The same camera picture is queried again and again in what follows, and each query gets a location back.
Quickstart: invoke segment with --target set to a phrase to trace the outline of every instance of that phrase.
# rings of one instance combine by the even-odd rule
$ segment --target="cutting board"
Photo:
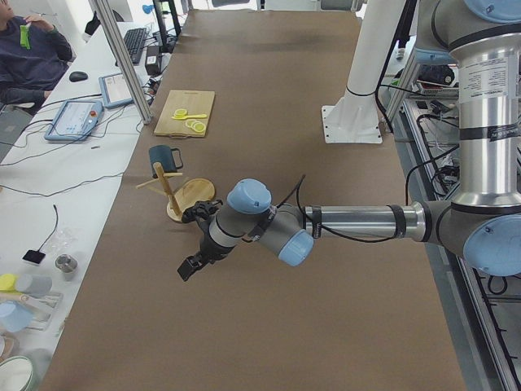
[[[208,131],[208,122],[214,98],[214,91],[170,90],[160,119],[155,125],[154,134],[156,136],[204,137]],[[207,118],[197,119],[197,121],[201,121],[206,125],[206,130],[202,133],[197,133],[186,126],[186,121],[172,119],[174,112],[179,108],[187,109],[189,115],[207,114]]]

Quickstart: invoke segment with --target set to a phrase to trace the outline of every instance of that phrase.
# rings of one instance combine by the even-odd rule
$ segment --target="computer mouse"
[[[69,75],[68,80],[70,80],[74,83],[76,81],[87,80],[88,78],[89,78],[89,75],[87,75],[85,72],[74,71]]]

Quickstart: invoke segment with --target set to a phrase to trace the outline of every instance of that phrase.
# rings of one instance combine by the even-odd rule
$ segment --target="white desk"
[[[128,23],[120,26],[123,33],[133,27],[137,26]],[[146,81],[148,76],[144,69],[144,59],[135,68],[142,80]],[[89,79],[70,82],[68,75],[76,70],[87,72]],[[98,77],[117,72],[119,68],[115,66],[114,57],[100,28],[56,86],[47,103],[99,94]],[[60,105],[57,103],[43,108],[33,120],[52,119]],[[104,123],[93,132],[93,136],[98,138],[88,137],[82,143],[67,145],[44,156],[11,166],[0,166],[0,186],[50,194],[84,181],[124,172],[138,141],[141,118],[136,107],[130,105],[118,119],[108,123],[107,118],[120,110],[115,108],[104,112],[100,120]],[[25,135],[37,130],[40,125],[43,123],[26,130],[16,144],[24,145]],[[63,145],[48,143],[43,138],[45,131],[46,126],[38,133],[29,135],[27,147],[13,147],[2,164],[10,164]],[[20,342],[15,353],[30,357],[39,376],[45,373],[58,344],[61,328],[78,293],[119,186],[120,176],[117,176],[51,197],[26,195],[7,189],[0,192],[0,274],[48,275],[53,279],[52,291],[63,293],[63,301],[44,332],[25,329],[15,334]],[[23,261],[22,256],[29,249],[38,249],[52,232],[55,225],[53,204],[59,214],[57,231],[42,249],[46,253],[45,259],[41,265],[34,266]],[[55,258],[62,253],[72,255],[78,262],[77,272],[71,281],[66,281],[62,272],[55,268]]]

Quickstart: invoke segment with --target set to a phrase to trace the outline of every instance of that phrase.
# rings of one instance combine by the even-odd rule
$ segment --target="person's hand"
[[[43,19],[40,15],[29,15],[24,19],[27,24],[32,23],[34,26],[46,32],[50,32],[55,28],[55,26]]]

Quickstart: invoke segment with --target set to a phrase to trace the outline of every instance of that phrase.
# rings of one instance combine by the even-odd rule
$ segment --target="keyboard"
[[[130,59],[132,64],[139,64],[141,60],[141,54],[143,53],[143,47],[145,47],[145,40],[147,39],[147,29],[130,29],[126,32],[123,40],[129,51]]]

